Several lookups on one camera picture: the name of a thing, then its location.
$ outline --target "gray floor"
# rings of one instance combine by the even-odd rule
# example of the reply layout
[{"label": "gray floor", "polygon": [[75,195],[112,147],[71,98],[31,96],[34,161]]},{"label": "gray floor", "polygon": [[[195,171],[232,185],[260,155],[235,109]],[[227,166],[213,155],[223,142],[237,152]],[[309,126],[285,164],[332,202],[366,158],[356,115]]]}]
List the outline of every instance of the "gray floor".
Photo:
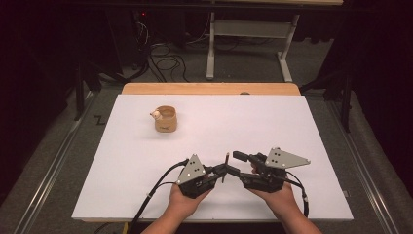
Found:
[{"label": "gray floor", "polygon": [[[274,56],[282,44],[261,42],[262,39],[243,40],[231,51],[231,42],[218,44],[213,82],[282,82]],[[294,83],[301,86],[317,76],[329,47],[330,43],[313,45],[309,41],[292,44],[287,61]],[[165,49],[158,48],[153,54],[161,55]],[[172,48],[172,52],[184,58],[188,80],[206,81],[207,48],[203,44],[185,50]],[[173,66],[173,61],[163,62],[159,66]],[[183,81],[182,72],[183,64],[173,71],[173,76],[164,71],[169,81],[173,77],[177,82]],[[148,71],[135,82],[156,82],[156,78]],[[1,234],[14,233],[17,228],[18,233],[94,233],[99,223],[73,220],[71,214],[104,131],[105,126],[98,124],[96,116],[101,116],[103,123],[108,119],[121,90],[120,85],[104,83],[100,93],[90,95],[89,109],[78,122],[73,120],[74,95],[68,99],[69,107],[51,124],[0,209]],[[351,133],[346,134],[338,123],[338,103],[324,101],[321,92],[305,95],[340,185],[349,194],[355,220],[315,223],[324,233],[413,233],[412,199],[365,121],[356,95],[352,96]],[[63,144],[66,139],[71,139],[66,141],[70,144]],[[51,189],[39,194],[37,189],[45,176]],[[28,207],[33,198],[37,203]],[[26,211],[33,217],[27,218]],[[100,233],[122,233],[122,227],[113,224]]]}]

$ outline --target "electrical cord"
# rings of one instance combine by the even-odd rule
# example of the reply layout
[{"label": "electrical cord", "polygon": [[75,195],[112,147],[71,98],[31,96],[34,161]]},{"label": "electrical cord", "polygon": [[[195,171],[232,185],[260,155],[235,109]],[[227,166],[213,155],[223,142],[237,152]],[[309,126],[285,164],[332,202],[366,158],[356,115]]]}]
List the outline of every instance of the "electrical cord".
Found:
[{"label": "electrical cord", "polygon": [[[166,48],[167,51],[160,54],[160,55],[153,55],[154,51],[158,48]],[[167,82],[167,78],[165,77],[165,75],[162,73],[162,71],[165,70],[170,70],[170,79],[175,82],[175,79],[173,78],[173,71],[179,67],[180,65],[182,65],[183,67],[183,71],[182,71],[182,79],[185,80],[186,82],[190,83],[190,81],[186,78],[185,74],[186,74],[186,65],[185,65],[185,61],[183,59],[182,56],[179,55],[174,55],[174,54],[170,54],[170,47],[166,44],[157,44],[157,45],[153,45],[152,49],[151,49],[151,53],[150,53],[150,60],[152,61],[152,66],[154,66],[156,68],[156,71],[150,67],[152,73],[157,77],[159,82]],[[173,62],[173,65],[170,65],[169,67],[166,68],[162,68],[160,67],[160,64],[163,62]]]},{"label": "electrical cord", "polygon": [[147,194],[145,201],[142,203],[140,206],[139,211],[137,212],[136,216],[133,218],[133,221],[131,222],[130,227],[128,228],[128,234],[132,234],[133,228],[135,227],[135,224],[137,223],[137,220],[139,217],[142,215],[143,211],[145,210],[146,206],[148,205],[149,201],[151,200],[152,196],[155,194],[156,190],[161,186],[162,180],[164,180],[165,176],[170,173],[173,169],[180,167],[180,166],[185,166],[188,163],[189,159],[185,159],[182,162],[179,162],[172,167],[170,167],[158,180],[158,182],[155,184],[155,186],[152,188],[152,190]]},{"label": "electrical cord", "polygon": [[304,205],[303,214],[304,214],[305,217],[308,217],[308,216],[309,216],[309,211],[310,211],[310,208],[309,208],[309,199],[308,199],[306,190],[305,190],[305,188],[304,188],[304,185],[301,183],[300,179],[298,179],[297,176],[295,176],[295,175],[292,174],[291,172],[287,172],[287,173],[288,173],[289,175],[292,175],[295,179],[297,179],[297,182],[296,182],[296,181],[293,181],[293,180],[291,180],[291,179],[289,179],[289,178],[282,177],[282,176],[278,176],[278,175],[272,175],[272,177],[273,177],[273,178],[276,178],[276,179],[283,180],[283,181],[285,181],[285,182],[288,182],[288,183],[290,183],[290,184],[293,184],[293,185],[301,188],[301,197],[303,198],[303,205]]}]

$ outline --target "wire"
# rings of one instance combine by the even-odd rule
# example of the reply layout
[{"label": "wire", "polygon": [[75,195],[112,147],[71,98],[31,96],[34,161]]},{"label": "wire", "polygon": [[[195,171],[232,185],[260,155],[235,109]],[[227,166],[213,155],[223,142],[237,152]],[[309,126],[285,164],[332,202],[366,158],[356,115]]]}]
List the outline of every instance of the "wire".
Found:
[{"label": "wire", "polygon": [[105,222],[105,223],[103,223],[101,226],[99,226],[98,228],[97,228],[97,230],[94,232],[94,234],[97,234],[97,233],[99,233],[99,231],[101,231],[103,228],[105,228],[106,226],[108,226],[108,225],[110,225],[110,224],[112,224],[113,222]]},{"label": "wire", "polygon": [[[166,48],[167,51],[164,53],[161,53],[159,55],[154,55],[154,51],[159,49],[159,48]],[[171,54],[171,49],[168,45],[166,44],[157,44],[157,45],[153,45],[152,49],[151,49],[151,54],[149,56],[150,60],[152,61],[152,66],[156,69],[154,70],[154,68],[150,67],[152,73],[157,77],[159,82],[167,82],[167,78],[165,77],[165,75],[162,73],[162,71],[165,70],[170,70],[170,79],[175,82],[175,79],[173,78],[173,71],[178,68],[179,66],[182,65],[183,67],[183,72],[182,72],[182,79],[185,80],[186,82],[190,82],[185,74],[186,74],[186,64],[185,64],[185,60],[183,59],[182,56],[179,55],[174,55]],[[169,65],[166,68],[162,68],[160,67],[160,64],[163,62],[173,62],[173,65]]]},{"label": "wire", "polygon": [[210,14],[207,14],[206,26],[205,26],[205,28],[204,28],[203,33],[202,33],[201,36],[200,36],[198,39],[196,39],[195,41],[187,42],[187,43],[186,43],[187,45],[193,44],[193,43],[197,43],[197,42],[199,42],[199,41],[203,41],[203,40],[205,40],[205,39],[207,39],[207,38],[209,37],[209,36],[205,36],[206,33],[207,33],[207,26],[209,25],[209,21],[210,21]]},{"label": "wire", "polygon": [[145,201],[143,201],[142,205],[140,206],[140,209],[137,212],[136,216],[133,218],[133,221],[131,222],[131,225],[130,225],[129,230],[128,230],[128,234],[132,233],[133,228],[135,227],[135,224],[137,223],[137,220],[142,215],[143,211],[145,210],[145,208],[148,205],[149,201],[151,200],[151,198],[155,194],[156,190],[161,186],[162,180],[164,180],[164,178],[167,176],[167,174],[170,173],[170,171],[172,171],[173,169],[175,169],[177,167],[185,166],[188,163],[188,161],[189,161],[189,159],[185,159],[184,161],[173,165],[161,176],[161,178],[158,180],[158,182],[155,184],[155,186],[152,188],[152,190],[148,193],[148,195],[146,196]]},{"label": "wire", "polygon": [[304,204],[304,216],[308,217],[309,216],[309,199],[306,193],[306,190],[304,188],[304,185],[301,183],[300,179],[298,179],[297,176],[295,176],[294,174],[292,174],[291,172],[287,172],[289,175],[292,175],[295,179],[297,179],[298,182],[293,181],[289,178],[286,177],[282,177],[282,176],[278,176],[278,175],[272,175],[272,177],[283,180],[285,182],[291,183],[299,188],[301,188],[301,197],[303,198],[303,204]]}]

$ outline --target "white tabletop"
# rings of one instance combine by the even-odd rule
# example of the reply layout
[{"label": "white tabletop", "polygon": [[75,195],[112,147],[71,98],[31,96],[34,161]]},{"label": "white tabletop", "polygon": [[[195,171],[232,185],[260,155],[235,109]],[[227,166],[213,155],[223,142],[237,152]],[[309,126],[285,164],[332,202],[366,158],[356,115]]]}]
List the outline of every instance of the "white tabletop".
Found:
[{"label": "white tabletop", "polygon": [[[176,132],[155,131],[149,115],[172,105]],[[320,139],[309,106],[300,96],[119,95],[72,217],[84,221],[130,221],[159,177],[172,165],[197,154],[206,166],[224,162],[227,152],[268,154],[271,147],[311,160],[289,169],[303,182],[311,219],[353,219]],[[249,173],[249,163],[229,164]],[[165,181],[176,181],[181,169]],[[300,208],[301,190],[293,188]],[[158,189],[142,214],[155,219],[168,203],[170,184]],[[236,177],[218,180],[188,221],[274,220],[265,203]]]}]

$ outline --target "black cable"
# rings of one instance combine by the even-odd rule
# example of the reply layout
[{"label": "black cable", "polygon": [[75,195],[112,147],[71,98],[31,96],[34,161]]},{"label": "black cable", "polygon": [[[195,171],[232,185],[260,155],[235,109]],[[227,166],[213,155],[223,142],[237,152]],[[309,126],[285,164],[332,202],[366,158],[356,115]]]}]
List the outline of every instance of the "black cable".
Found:
[{"label": "black cable", "polygon": [[289,178],[286,178],[286,177],[278,176],[278,175],[273,175],[273,177],[276,178],[276,179],[283,180],[285,182],[288,182],[290,184],[293,184],[293,185],[301,188],[301,197],[303,198],[303,205],[304,205],[303,214],[304,214],[305,217],[308,217],[310,208],[309,208],[309,199],[308,199],[308,196],[307,196],[307,193],[306,193],[306,189],[304,188],[304,185],[301,183],[300,179],[298,179],[297,176],[295,176],[291,172],[287,172],[287,173],[292,175],[295,179],[297,179],[298,182],[293,181],[293,180],[291,180]]},{"label": "black cable", "polygon": [[142,205],[140,206],[139,211],[137,212],[136,216],[133,218],[133,221],[131,222],[130,227],[128,228],[128,234],[131,234],[134,228],[134,225],[137,223],[137,220],[139,217],[142,215],[143,211],[145,210],[146,206],[148,205],[149,201],[151,200],[152,196],[155,194],[156,190],[158,189],[159,186],[161,186],[162,180],[164,180],[165,176],[170,173],[173,169],[179,167],[179,166],[185,166],[188,163],[189,159],[185,159],[182,162],[179,162],[172,167],[170,167],[158,180],[158,182],[155,184],[155,186],[152,188],[152,190],[148,193],[146,196],[145,201],[143,201]]},{"label": "black cable", "polygon": [[112,224],[112,223],[113,223],[113,222],[105,222],[105,223],[103,223],[101,226],[99,226],[99,227],[97,228],[97,230],[94,232],[94,234],[99,233],[99,231],[100,231],[101,229],[105,228],[106,226],[108,226],[109,224]]},{"label": "black cable", "polygon": [[[167,51],[166,51],[165,53],[160,54],[160,55],[153,55],[153,51],[154,51],[155,49],[157,49],[157,48],[160,48],[160,47],[167,48]],[[151,59],[151,61],[152,61],[153,66],[155,66],[155,68],[157,69],[158,73],[159,73],[162,77],[159,77],[159,76],[156,74],[156,72],[151,68],[152,73],[158,78],[158,81],[160,81],[160,82],[167,82],[167,79],[166,79],[166,77],[164,76],[164,74],[162,73],[162,71],[163,71],[163,70],[170,70],[170,79],[171,79],[173,82],[175,82],[175,79],[173,78],[173,71],[182,64],[182,66],[183,66],[182,78],[183,78],[183,80],[185,80],[186,82],[190,83],[190,81],[185,77],[185,74],[186,74],[185,60],[183,59],[182,56],[179,56],[179,55],[170,55],[170,51],[171,51],[171,49],[170,49],[170,47],[167,46],[167,45],[158,45],[158,46],[155,46],[155,47],[152,48],[151,54],[150,54],[150,59]],[[157,62],[155,62],[155,61],[154,61],[154,57],[155,57],[155,58],[160,58],[160,60],[158,60]],[[161,62],[164,62],[164,61],[173,61],[174,64],[173,64],[172,66],[168,67],[168,68],[161,68],[161,67],[159,67],[159,64],[160,64]]]}]

